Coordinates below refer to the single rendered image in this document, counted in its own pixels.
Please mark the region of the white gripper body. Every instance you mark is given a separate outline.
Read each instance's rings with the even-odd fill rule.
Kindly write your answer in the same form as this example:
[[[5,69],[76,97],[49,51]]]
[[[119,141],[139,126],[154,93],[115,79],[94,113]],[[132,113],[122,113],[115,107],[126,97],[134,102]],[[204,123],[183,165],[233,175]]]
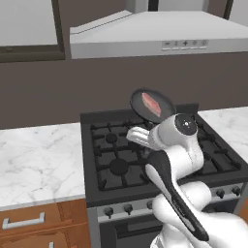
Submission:
[[[148,136],[149,132],[146,129],[133,127],[128,131],[126,138],[129,141],[150,148],[151,144],[149,143]]]

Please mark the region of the black frying pan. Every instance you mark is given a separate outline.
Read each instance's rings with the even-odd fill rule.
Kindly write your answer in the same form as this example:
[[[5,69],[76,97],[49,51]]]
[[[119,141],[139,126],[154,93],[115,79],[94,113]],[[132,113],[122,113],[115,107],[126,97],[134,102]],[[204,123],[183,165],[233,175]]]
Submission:
[[[161,116],[158,117],[153,114],[143,103],[142,101],[142,93],[147,93],[150,95],[160,106],[162,112]],[[130,99],[130,105],[135,113],[141,117],[142,119],[153,122],[153,123],[161,123],[165,119],[169,118],[170,116],[176,114],[176,109],[172,101],[163,95],[162,93],[148,89],[148,88],[139,88],[135,90]]]

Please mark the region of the red raw steak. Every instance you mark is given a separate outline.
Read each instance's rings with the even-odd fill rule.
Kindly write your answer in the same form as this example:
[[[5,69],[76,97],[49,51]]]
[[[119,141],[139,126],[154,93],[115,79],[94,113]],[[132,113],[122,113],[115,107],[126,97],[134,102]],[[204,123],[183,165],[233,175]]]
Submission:
[[[160,117],[161,116],[161,108],[159,104],[147,93],[142,93],[142,101],[144,105],[156,116]]]

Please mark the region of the black gas hob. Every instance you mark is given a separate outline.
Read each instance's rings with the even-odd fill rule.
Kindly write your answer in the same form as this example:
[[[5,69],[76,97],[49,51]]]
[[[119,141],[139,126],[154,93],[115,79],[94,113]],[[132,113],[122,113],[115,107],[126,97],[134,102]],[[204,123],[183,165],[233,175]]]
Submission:
[[[178,180],[180,185],[201,181],[209,188],[248,183],[246,163],[199,115],[197,104],[178,105],[178,113],[190,113],[197,121],[203,168]],[[150,196],[157,187],[144,166],[148,149],[126,139],[134,126],[154,127],[132,109],[83,113],[80,116],[86,199],[90,203],[125,197]]]

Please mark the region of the silver oven front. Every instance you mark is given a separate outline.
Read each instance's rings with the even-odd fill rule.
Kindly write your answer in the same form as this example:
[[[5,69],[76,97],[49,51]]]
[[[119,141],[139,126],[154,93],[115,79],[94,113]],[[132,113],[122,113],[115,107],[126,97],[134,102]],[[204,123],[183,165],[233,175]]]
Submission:
[[[235,186],[238,186],[241,189],[239,196],[232,192],[232,188]],[[216,191],[220,189],[225,191],[225,195],[222,199],[216,195]],[[242,196],[248,196],[248,183],[235,183],[211,187],[210,190],[212,199],[209,203],[205,203],[201,207],[202,211],[205,213],[229,212],[234,214],[234,210],[240,198]],[[89,200],[86,200],[92,248],[102,248],[100,236],[101,224],[153,214],[152,209],[148,209],[146,203],[148,201],[153,201],[157,195],[158,192],[154,191],[150,196],[143,197],[125,197],[122,194],[118,194],[117,197],[112,197],[107,201],[98,201],[97,203],[90,203]],[[128,214],[123,209],[123,206],[127,203],[130,203],[133,206],[131,214]],[[111,218],[104,213],[104,209],[108,206],[113,208]]]

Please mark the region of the dark oven door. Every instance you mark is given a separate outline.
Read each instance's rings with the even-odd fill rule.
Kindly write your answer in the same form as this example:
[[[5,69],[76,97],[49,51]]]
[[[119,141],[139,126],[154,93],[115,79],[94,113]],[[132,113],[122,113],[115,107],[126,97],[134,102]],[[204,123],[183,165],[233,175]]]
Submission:
[[[121,224],[136,224],[141,222],[158,221],[153,214],[125,220],[113,221],[100,225],[101,247],[102,248],[150,248],[152,240],[160,233],[151,232],[125,238],[118,238],[115,227]]]

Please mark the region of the grey range hood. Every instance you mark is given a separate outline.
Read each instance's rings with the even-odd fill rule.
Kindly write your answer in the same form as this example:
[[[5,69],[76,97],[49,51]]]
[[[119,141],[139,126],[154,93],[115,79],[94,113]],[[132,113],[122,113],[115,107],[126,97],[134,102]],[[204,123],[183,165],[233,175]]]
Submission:
[[[248,27],[205,12],[122,11],[70,29],[74,59],[248,51]]]

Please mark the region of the wooden drawer front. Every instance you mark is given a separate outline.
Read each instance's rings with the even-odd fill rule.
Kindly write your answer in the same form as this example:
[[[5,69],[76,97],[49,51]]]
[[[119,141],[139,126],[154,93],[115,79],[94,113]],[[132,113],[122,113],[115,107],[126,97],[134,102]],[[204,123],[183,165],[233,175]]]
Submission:
[[[0,239],[0,248],[91,248],[88,224],[40,232],[15,234]]]
[[[11,222],[18,222],[36,219],[40,216],[41,212],[46,214],[46,221],[43,224],[28,227],[62,226],[84,224],[87,222],[87,210],[84,199],[62,201],[0,211],[0,232],[9,231],[2,229],[2,223],[5,218],[9,218]]]

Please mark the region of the wooden cupboard front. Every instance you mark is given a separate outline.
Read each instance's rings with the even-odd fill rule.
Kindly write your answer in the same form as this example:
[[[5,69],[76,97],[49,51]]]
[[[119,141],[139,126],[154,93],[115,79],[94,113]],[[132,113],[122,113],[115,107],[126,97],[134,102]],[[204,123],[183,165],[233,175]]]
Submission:
[[[248,224],[248,196],[242,196],[237,203],[234,214]]]

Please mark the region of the grey glass cupboard door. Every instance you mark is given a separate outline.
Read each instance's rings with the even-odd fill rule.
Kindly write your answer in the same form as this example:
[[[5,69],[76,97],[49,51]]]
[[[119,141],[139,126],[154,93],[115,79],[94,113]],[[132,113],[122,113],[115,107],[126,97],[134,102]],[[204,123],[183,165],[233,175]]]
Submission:
[[[248,27],[248,0],[227,0],[224,19]]]
[[[64,59],[58,0],[0,0],[0,63]]]

